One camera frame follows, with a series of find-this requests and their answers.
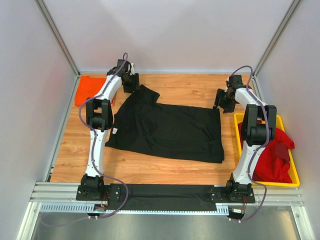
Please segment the black t-shirt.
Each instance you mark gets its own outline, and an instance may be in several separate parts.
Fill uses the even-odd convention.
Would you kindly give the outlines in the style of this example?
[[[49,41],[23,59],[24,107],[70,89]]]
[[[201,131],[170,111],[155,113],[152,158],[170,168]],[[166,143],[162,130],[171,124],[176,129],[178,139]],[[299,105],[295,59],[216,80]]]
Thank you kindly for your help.
[[[158,103],[160,94],[140,86],[114,116],[106,147],[150,156],[221,164],[220,111]]]

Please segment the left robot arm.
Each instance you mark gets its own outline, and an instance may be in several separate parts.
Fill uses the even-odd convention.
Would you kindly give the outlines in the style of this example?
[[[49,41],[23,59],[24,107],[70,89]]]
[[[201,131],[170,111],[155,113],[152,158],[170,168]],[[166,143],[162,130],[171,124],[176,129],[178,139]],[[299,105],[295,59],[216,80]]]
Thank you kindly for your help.
[[[107,72],[98,93],[79,107],[79,119],[90,130],[88,165],[80,182],[81,187],[99,189],[104,185],[104,178],[124,184],[117,178],[104,175],[103,167],[106,138],[114,120],[111,100],[121,87],[129,88],[130,93],[139,89],[139,74],[128,61],[127,53]]]

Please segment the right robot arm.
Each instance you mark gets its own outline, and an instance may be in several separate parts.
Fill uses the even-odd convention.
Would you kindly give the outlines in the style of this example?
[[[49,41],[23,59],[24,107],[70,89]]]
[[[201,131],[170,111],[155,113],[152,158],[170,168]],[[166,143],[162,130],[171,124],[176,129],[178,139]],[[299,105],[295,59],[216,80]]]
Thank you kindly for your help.
[[[253,182],[260,155],[275,138],[277,108],[260,100],[248,85],[243,84],[241,75],[232,74],[226,81],[226,88],[217,90],[213,108],[220,107],[224,113],[232,113],[236,104],[240,104],[245,112],[241,125],[242,152],[232,178],[236,183],[248,185]]]

